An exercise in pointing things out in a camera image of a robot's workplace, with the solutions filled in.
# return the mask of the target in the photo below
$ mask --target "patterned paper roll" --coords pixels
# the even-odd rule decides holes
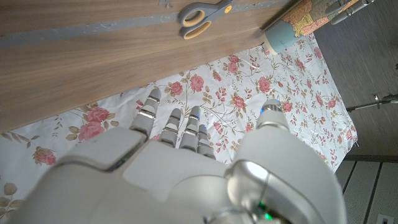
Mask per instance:
[[[358,0],[352,0],[342,10],[326,15],[325,9],[336,0],[303,0],[265,31],[263,47],[276,55],[325,25]]]

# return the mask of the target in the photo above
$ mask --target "green led light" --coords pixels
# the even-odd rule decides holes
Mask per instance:
[[[266,213],[266,220],[272,220],[272,216],[270,216],[268,213]]]

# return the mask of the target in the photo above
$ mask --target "scissors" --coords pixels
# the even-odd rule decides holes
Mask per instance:
[[[178,21],[183,26],[180,35],[188,40],[201,34],[215,19],[230,12],[233,1],[235,0],[222,0],[217,4],[192,3],[185,6],[178,15]]]

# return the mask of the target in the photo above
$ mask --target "robotic finger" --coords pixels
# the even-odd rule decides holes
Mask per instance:
[[[194,106],[189,114],[187,127],[182,135],[180,149],[189,149],[193,152],[197,152],[199,117],[200,108]]]
[[[198,153],[215,160],[216,157],[214,156],[214,153],[209,146],[207,129],[206,126],[203,124],[199,126],[198,138],[199,138]]]
[[[171,147],[175,147],[177,142],[178,126],[180,125],[181,111],[175,108],[164,127],[162,134],[160,135],[159,141],[168,144]]]
[[[152,127],[154,125],[154,120],[156,117],[156,111],[159,106],[160,97],[161,97],[160,90],[158,88],[153,89],[147,100],[144,103],[144,106],[138,112],[137,117],[131,124],[130,129],[139,131],[149,138],[150,132],[152,131]]]

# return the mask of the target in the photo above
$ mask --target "robot fingertip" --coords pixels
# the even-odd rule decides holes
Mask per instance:
[[[149,95],[151,96],[151,97],[153,97],[153,98],[156,98],[156,99],[160,99],[160,97],[162,96],[162,93],[160,92],[160,90],[158,89],[158,88],[154,88],[150,93],[149,93]]]
[[[181,119],[181,110],[178,109],[178,108],[175,108],[175,109],[172,111],[172,114],[171,114],[170,116],[172,116],[172,117],[174,117],[174,118]]]
[[[199,132],[207,134],[207,129],[204,124],[199,125]]]
[[[199,118],[200,117],[200,107],[199,106],[194,106],[191,109],[191,115],[194,115],[194,116]]]

